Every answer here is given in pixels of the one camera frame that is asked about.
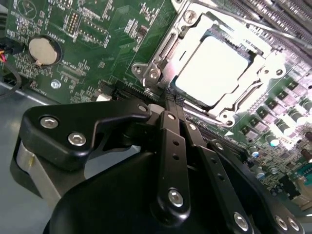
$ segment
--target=ram slot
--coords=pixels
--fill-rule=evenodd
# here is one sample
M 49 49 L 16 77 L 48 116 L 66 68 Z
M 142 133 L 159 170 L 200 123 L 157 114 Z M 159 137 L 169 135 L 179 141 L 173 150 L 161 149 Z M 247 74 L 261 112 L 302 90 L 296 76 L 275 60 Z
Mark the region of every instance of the ram slot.
M 293 17 L 299 24 L 301 24 L 307 30 L 312 31 L 312 16 L 310 16 L 310 14 L 312 15 L 312 10 L 307 5 L 303 3 L 306 7 L 301 8 L 290 1 L 277 0 L 276 2 L 285 12 L 288 13 L 288 15 Z
M 245 3 L 274 27 L 312 43 L 312 35 L 278 7 L 268 6 L 260 0 L 246 0 Z
M 229 2 L 237 10 L 243 12 L 244 16 L 247 16 L 251 20 L 259 21 L 259 19 L 260 19 L 259 14 L 254 12 L 254 10 L 251 9 L 250 7 L 248 7 L 245 4 L 243 4 L 240 0 L 229 0 Z M 309 55 L 307 55 L 303 50 L 301 50 L 298 46 L 293 44 L 291 41 L 289 41 L 288 39 L 286 39 L 286 38 L 284 38 L 282 36 L 276 35 L 276 34 L 274 34 L 274 35 L 272 35 L 270 33 L 267 33 L 267 34 L 269 36 L 275 38 L 279 42 L 279 44 L 283 44 L 285 46 L 285 48 L 287 48 L 288 50 L 294 52 L 295 54 L 300 56 L 307 64 L 312 66 L 312 58 Z

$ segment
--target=black metal bracket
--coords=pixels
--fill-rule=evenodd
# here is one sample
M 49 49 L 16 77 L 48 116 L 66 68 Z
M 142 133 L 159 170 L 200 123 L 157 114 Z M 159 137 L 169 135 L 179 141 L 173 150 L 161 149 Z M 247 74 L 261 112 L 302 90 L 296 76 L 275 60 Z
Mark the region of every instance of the black metal bracket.
M 19 136 L 30 152 L 72 171 L 82 168 L 98 141 L 117 126 L 150 116 L 148 107 L 136 100 L 34 107 L 25 112 Z M 69 136 L 75 133 L 71 143 Z

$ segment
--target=screw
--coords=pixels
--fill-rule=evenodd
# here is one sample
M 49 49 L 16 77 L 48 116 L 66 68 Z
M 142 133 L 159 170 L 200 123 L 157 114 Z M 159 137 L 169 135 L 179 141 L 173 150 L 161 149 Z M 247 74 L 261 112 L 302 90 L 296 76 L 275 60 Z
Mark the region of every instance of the screw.
M 150 74 L 150 78 L 158 79 L 160 77 L 160 70 L 159 69 L 152 69 L 149 74 Z
M 144 111 L 144 112 L 147 112 L 147 109 L 144 107 L 144 106 L 138 106 L 138 108 L 141 110 L 141 111 Z
M 59 122 L 55 118 L 52 118 L 52 117 L 43 117 L 40 120 L 40 124 L 44 128 L 53 129 L 59 125 Z
M 177 207 L 181 207 L 183 205 L 183 197 L 182 195 L 175 189 L 171 189 L 168 192 L 168 198 L 170 202 Z
M 295 222 L 292 218 L 289 218 L 289 217 L 288 217 L 288 221 L 289 221 L 289 223 L 291 224 L 292 228 L 294 228 L 296 231 L 299 231 L 299 230 L 300 230 L 298 224 L 296 224 L 296 222 Z
M 284 222 L 283 219 L 281 219 L 281 217 L 279 216 L 275 216 L 275 220 L 277 222 L 277 224 L 285 231 L 287 231 L 288 227 L 287 224 Z
M 57 79 L 51 81 L 52 89 L 59 89 L 61 85 L 62 85 L 61 82 L 59 82 Z
M 184 13 L 184 21 L 188 24 L 194 24 L 197 20 L 197 14 L 195 11 L 188 10 Z
M 248 223 L 240 213 L 234 213 L 234 220 L 235 223 L 241 228 L 241 230 L 245 232 L 248 231 Z
M 220 150 L 223 150 L 223 147 L 222 147 L 222 145 L 221 145 L 219 142 L 217 142 L 215 145 L 216 145 Z
M 190 127 L 191 127 L 192 130 L 194 130 L 194 131 L 196 130 L 196 127 L 193 124 L 191 124 L 191 123 L 190 123 Z
M 174 116 L 171 115 L 171 114 L 168 114 L 168 117 L 169 117 L 170 119 L 172 119 L 172 120 L 175 120 L 175 119 L 176 119 L 176 117 L 174 117 Z
M 86 138 L 82 133 L 71 133 L 68 136 L 68 141 L 75 146 L 83 146 L 86 143 Z
M 137 66 L 137 67 L 134 68 L 134 71 L 135 71 L 135 73 L 140 74 L 142 69 Z

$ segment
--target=green circuit board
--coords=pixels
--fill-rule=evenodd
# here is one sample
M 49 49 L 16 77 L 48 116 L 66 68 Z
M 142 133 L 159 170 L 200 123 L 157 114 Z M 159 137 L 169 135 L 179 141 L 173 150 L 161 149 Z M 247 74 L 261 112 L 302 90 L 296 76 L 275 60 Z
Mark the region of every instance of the green circuit board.
M 11 0 L 7 37 L 28 45 L 47 35 L 62 58 L 44 69 L 27 52 L 8 61 L 31 89 L 62 104 L 90 101 L 99 85 L 117 80 L 142 90 L 131 64 L 149 61 L 175 16 L 170 0 Z M 51 87 L 54 79 L 61 88 Z

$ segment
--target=electrolytic capacitor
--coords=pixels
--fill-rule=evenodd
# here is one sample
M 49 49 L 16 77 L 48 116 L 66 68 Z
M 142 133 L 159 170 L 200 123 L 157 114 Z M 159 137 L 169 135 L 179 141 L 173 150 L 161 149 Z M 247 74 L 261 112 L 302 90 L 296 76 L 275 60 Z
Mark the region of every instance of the electrolytic capacitor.
M 276 195 L 277 195 L 277 190 L 276 190 L 276 188 L 271 188 L 271 189 L 270 189 L 270 194 L 271 194 L 272 196 L 276 196 Z
M 302 156 L 306 159 L 308 163 L 312 163 L 312 154 L 310 154 L 309 151 L 304 149 L 300 153 L 302 154 Z
M 277 127 L 279 128 L 279 130 L 281 130 L 281 132 L 285 136 L 289 136 L 290 134 L 293 133 L 292 129 L 286 123 L 282 122 L 282 123 L 278 124 Z
M 312 115 L 312 101 L 304 102 L 302 107 L 308 111 L 309 115 Z
M 252 171 L 255 174 L 255 177 L 257 177 L 258 179 L 262 179 L 265 176 L 265 174 L 262 170 L 262 167 L 260 167 L 260 166 L 252 167 Z
M 277 191 L 278 193 L 283 192 L 283 187 L 282 187 L 280 184 L 276 184 L 276 185 L 275 185 L 275 189 L 276 189 L 276 191 Z
M 277 174 L 277 173 L 278 173 L 278 169 L 277 169 L 276 167 L 273 167 L 273 168 L 271 169 L 271 173 L 272 173 L 272 175 Z
M 272 147 L 276 147 L 279 145 L 279 139 L 277 139 L 276 136 L 274 136 L 273 134 L 267 135 L 265 139 Z
M 312 133 L 311 133 L 311 132 L 305 133 L 305 134 L 304 134 L 304 137 L 305 137 L 306 139 L 308 139 L 308 141 L 312 141 Z
M 304 117 L 302 114 L 300 114 L 299 112 L 295 112 L 291 114 L 291 118 L 298 124 L 298 125 L 302 125 L 305 124 L 307 121 L 307 118 Z
M 255 147 L 255 146 L 250 147 L 249 151 L 250 151 L 252 157 L 257 158 L 260 156 L 260 153 L 259 153 L 257 147 Z

